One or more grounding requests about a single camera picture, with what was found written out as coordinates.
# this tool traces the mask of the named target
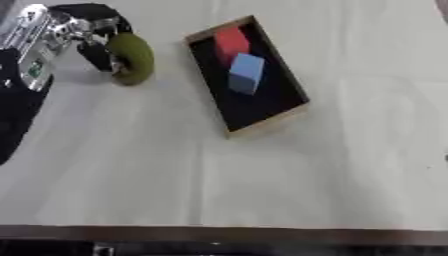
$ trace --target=wooden tray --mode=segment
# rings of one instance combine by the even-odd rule
[[[239,26],[250,42],[251,54],[266,60],[263,78],[254,96],[228,88],[228,69],[215,55],[213,35],[220,28]],[[309,98],[254,16],[248,16],[186,37],[186,43],[204,77],[229,136],[294,114]]]

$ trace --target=white table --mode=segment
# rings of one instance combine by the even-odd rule
[[[433,1],[99,2],[150,42],[156,74],[119,87],[68,53],[0,167],[0,224],[448,228],[448,27]],[[181,41],[249,14],[312,105],[227,140]]]

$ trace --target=blue cube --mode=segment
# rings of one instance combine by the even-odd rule
[[[239,53],[229,72],[229,88],[235,92],[254,95],[263,76],[265,60]]]

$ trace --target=foam block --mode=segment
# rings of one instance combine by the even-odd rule
[[[229,88],[235,92],[254,95],[263,76],[265,60],[239,53],[229,72]]]
[[[238,53],[249,53],[249,41],[238,27],[220,29],[214,38],[216,55],[225,67],[232,64]]]

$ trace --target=robotic hand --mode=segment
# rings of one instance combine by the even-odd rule
[[[7,31],[0,40],[0,164],[31,126],[53,83],[54,62],[71,44],[121,84],[139,84],[153,72],[151,48],[106,5],[30,5]]]
[[[35,4],[22,10],[0,42],[0,86],[42,90],[51,81],[54,61],[73,42],[97,69],[122,84],[141,83],[153,71],[151,49],[116,10],[102,4]]]

